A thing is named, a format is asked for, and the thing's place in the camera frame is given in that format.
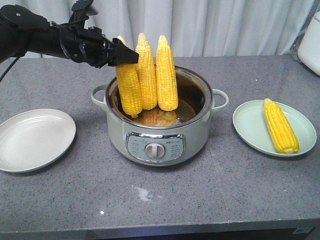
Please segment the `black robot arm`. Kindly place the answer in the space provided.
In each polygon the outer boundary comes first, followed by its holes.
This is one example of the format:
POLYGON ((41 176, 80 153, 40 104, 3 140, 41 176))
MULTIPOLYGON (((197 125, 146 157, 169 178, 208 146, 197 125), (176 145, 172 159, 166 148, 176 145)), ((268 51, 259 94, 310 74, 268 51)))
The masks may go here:
POLYGON ((57 24, 20 5, 0 9, 0 61, 38 53, 95 68, 136 64, 139 54, 118 38, 105 38, 98 27, 85 28, 91 0, 77 0, 67 23, 57 24))

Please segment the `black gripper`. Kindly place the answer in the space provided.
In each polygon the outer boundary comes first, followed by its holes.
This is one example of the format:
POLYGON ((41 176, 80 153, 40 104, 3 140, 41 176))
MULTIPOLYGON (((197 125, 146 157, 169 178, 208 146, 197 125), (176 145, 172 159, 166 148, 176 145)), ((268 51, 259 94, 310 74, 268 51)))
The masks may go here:
POLYGON ((120 39, 110 41, 100 28, 85 28, 92 4, 92 0, 77 0, 71 8, 69 21, 59 25, 60 46, 64 55, 76 63, 87 63, 95 68, 137 64, 139 54, 120 39))

